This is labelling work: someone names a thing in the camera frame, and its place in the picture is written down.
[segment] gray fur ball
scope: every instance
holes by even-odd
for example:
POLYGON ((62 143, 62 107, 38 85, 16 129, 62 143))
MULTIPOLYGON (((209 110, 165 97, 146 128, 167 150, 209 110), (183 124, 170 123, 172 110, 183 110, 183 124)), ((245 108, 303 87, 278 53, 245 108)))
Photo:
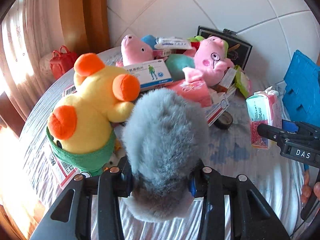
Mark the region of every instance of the gray fur ball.
POLYGON ((193 201, 188 176, 208 153, 209 131, 200 104, 159 89, 138 100, 122 140, 135 177, 124 201, 133 216, 156 222, 184 217, 193 201))

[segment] pink pig plush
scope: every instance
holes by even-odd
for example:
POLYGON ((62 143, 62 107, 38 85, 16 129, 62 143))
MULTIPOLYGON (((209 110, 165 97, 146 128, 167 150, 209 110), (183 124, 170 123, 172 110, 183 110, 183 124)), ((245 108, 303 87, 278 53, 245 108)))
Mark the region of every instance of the pink pig plush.
POLYGON ((228 67, 234 67, 232 61, 224 57, 223 40, 210 37, 200 42, 194 56, 195 69, 183 68, 187 82, 203 79, 208 87, 218 84, 228 67))
POLYGON ((121 53, 124 66, 154 59, 151 47, 133 35, 127 35, 123 38, 121 53))

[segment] black cable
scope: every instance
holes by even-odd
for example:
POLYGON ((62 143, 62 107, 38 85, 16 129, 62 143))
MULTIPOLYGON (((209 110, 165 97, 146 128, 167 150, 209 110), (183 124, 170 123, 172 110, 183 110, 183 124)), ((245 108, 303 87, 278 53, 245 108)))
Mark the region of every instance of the black cable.
MULTIPOLYGON (((306 220, 308 220, 308 218, 310 217, 310 215, 314 212, 314 210, 317 208, 318 204, 319 204, 319 200, 317 202, 317 204, 313 207, 313 209, 311 210, 311 212, 309 213, 308 217, 306 218, 306 220)), ((306 222, 306 220, 304 220, 300 226, 298 226, 298 228, 296 230, 293 231, 293 233, 290 235, 290 238, 293 237, 293 235, 301 228, 301 226, 306 222)))

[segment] white medicine box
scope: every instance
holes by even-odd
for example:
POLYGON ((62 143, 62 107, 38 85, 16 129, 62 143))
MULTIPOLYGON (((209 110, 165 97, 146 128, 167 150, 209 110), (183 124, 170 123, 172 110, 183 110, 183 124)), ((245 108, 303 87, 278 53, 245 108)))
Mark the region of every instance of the white medicine box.
POLYGON ((150 60, 123 68, 139 80, 141 92, 172 83, 172 77, 163 59, 150 60))

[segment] pink cheek patch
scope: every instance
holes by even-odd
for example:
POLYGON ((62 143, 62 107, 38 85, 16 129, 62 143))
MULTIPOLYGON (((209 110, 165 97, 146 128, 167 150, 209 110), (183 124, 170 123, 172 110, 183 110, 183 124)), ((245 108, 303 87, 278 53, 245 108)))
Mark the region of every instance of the pink cheek patch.
POLYGON ((210 65, 210 61, 209 61, 209 60, 207 60, 207 59, 204 59, 204 60, 202 61, 202 64, 203 64, 203 65, 205 65, 205 66, 207 67, 207 66, 209 66, 209 65, 210 65))

